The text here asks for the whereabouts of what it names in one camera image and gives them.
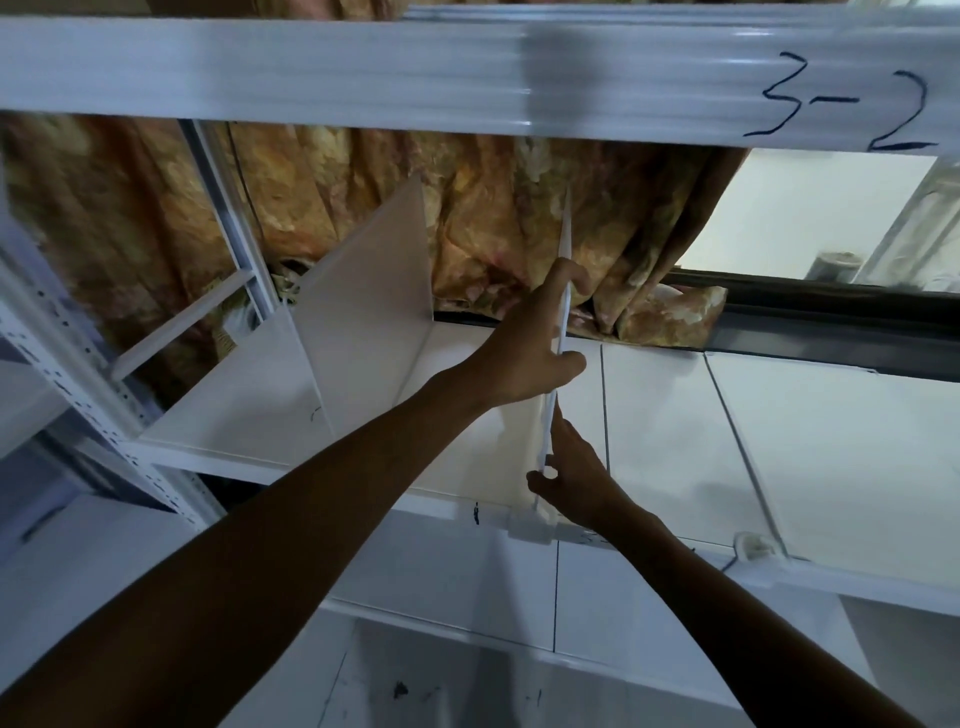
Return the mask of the brown floral curtain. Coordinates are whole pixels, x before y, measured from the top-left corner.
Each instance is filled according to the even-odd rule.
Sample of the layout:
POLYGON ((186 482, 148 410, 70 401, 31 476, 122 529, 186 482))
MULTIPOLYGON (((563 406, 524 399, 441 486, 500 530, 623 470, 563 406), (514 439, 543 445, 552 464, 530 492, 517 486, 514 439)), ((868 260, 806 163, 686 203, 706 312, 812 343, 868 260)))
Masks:
MULTIPOLYGON (((746 149, 249 122, 217 123, 213 140, 282 303, 412 174, 435 310, 501 319, 539 285, 568 191, 590 279, 577 333, 702 349, 726 303, 726 288, 662 280, 746 149)), ((175 120, 0 111, 0 151, 11 215, 116 349, 234 273, 175 120)))

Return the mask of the black window frame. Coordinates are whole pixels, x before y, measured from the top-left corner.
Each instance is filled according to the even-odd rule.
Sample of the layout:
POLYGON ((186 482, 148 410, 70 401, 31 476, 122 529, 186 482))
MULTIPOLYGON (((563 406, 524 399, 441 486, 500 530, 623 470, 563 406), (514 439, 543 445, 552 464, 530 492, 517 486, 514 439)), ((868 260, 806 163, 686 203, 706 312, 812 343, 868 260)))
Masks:
POLYGON ((828 363, 960 383, 960 294, 675 268, 666 285, 717 285, 726 303, 702 351, 828 363))

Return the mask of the white plastic divider clip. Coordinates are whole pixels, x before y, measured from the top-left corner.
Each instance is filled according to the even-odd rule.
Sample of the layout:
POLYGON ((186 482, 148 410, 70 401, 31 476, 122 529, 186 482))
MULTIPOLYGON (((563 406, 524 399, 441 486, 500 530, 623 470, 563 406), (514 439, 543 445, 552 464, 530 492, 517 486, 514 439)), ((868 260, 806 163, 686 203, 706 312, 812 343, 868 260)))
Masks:
POLYGON ((780 556, 778 544, 771 537, 762 534, 740 531, 733 541, 735 564, 755 564, 766 559, 775 559, 780 556))

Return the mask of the person's right hand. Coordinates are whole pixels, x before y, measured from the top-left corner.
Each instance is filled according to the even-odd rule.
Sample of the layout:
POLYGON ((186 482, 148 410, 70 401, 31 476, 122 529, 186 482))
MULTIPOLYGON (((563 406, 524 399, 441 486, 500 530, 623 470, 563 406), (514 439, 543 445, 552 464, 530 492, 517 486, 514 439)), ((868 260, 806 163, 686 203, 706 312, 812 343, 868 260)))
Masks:
POLYGON ((539 495, 559 515, 603 537, 646 512, 618 485, 572 423, 557 412, 551 424, 552 452, 546 467, 559 473, 559 492, 539 495))

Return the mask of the person's left forearm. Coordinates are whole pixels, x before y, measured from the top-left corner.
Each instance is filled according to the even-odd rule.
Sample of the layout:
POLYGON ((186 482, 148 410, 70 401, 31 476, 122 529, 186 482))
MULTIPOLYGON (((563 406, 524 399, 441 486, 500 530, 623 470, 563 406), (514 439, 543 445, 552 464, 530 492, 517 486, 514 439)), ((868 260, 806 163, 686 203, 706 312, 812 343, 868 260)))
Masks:
POLYGON ((398 499, 495 404, 464 362, 118 593, 0 695, 0 728, 217 728, 398 499))

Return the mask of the grey round container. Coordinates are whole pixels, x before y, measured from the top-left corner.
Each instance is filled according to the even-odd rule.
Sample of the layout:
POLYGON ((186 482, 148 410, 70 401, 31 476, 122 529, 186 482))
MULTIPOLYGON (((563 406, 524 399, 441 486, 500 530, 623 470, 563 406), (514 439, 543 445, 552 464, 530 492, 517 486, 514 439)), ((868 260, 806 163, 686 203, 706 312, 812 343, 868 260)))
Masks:
POLYGON ((822 284, 852 284, 862 268, 863 256, 849 251, 819 252, 806 273, 808 282, 822 284))

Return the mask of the thin white divider panel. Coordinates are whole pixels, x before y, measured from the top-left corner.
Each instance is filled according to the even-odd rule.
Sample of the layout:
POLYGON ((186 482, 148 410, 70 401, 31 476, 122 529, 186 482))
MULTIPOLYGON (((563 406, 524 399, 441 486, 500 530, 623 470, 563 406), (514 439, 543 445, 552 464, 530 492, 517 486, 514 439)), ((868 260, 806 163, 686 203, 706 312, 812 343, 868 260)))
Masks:
POLYGON ((313 266, 292 321, 334 441, 397 404, 433 325, 420 175, 313 266))
MULTIPOLYGON (((572 260, 571 192, 565 192, 561 226, 554 262, 572 260)), ((536 287, 530 294, 514 305, 497 327, 516 318, 523 306, 531 304, 536 294, 545 291, 546 285, 536 287)), ((568 321, 572 285, 568 282, 561 293, 548 299, 553 302, 546 309, 548 321, 545 331, 550 334, 548 349, 551 358, 561 357, 567 348, 568 321)), ((527 541, 549 541, 545 535, 557 525, 559 513, 539 495, 528 489, 526 475, 530 471, 548 475, 546 458, 552 450, 551 429, 555 418, 560 386, 552 386, 536 396, 497 408, 499 424, 502 425, 493 451, 493 461, 498 470, 496 482, 502 505, 506 508, 505 525, 514 538, 527 541)))

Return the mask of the person's right forearm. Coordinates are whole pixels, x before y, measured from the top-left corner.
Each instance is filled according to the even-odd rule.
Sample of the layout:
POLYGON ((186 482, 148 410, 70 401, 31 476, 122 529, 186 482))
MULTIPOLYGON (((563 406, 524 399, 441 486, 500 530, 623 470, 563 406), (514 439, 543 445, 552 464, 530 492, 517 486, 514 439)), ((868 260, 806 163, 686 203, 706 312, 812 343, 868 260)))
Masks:
POLYGON ((756 728, 925 728, 648 512, 604 508, 591 529, 672 611, 756 728))

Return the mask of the person's left hand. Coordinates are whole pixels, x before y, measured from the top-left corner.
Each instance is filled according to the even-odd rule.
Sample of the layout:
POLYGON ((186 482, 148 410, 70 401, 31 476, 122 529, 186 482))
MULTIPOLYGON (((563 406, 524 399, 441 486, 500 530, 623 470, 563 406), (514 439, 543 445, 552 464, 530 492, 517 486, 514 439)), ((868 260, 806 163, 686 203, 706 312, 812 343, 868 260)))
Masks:
POLYGON ((571 259, 553 262, 542 282, 544 291, 523 305, 511 322, 504 323, 499 331, 496 327, 465 361, 467 381, 475 387, 486 409, 522 402, 538 394, 537 364, 549 351, 546 310, 553 301, 548 300, 562 293, 567 283, 579 291, 586 290, 586 269, 571 259))

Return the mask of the white metal shelving rack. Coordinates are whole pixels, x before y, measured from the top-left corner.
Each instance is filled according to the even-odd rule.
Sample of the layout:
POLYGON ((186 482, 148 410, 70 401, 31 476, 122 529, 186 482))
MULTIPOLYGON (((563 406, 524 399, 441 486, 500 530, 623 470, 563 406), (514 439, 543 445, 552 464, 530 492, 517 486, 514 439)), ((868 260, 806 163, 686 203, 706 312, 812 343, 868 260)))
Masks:
MULTIPOLYGON (((0 151, 0 332, 199 530, 198 475, 268 485, 334 442, 306 356, 214 141, 217 123, 427 131, 748 150, 696 237, 749 265, 874 248, 960 164, 960 6, 449 5, 402 19, 0 15, 0 112, 173 119, 235 270, 119 349, 12 215, 0 151)), ((364 223, 373 213, 359 224, 364 223)), ((477 326, 433 324, 397 404, 464 358, 477 326)), ((628 491, 678 536, 735 556, 740 531, 808 572, 954 597, 960 472, 875 370, 702 348, 587 342, 564 391, 628 491)))

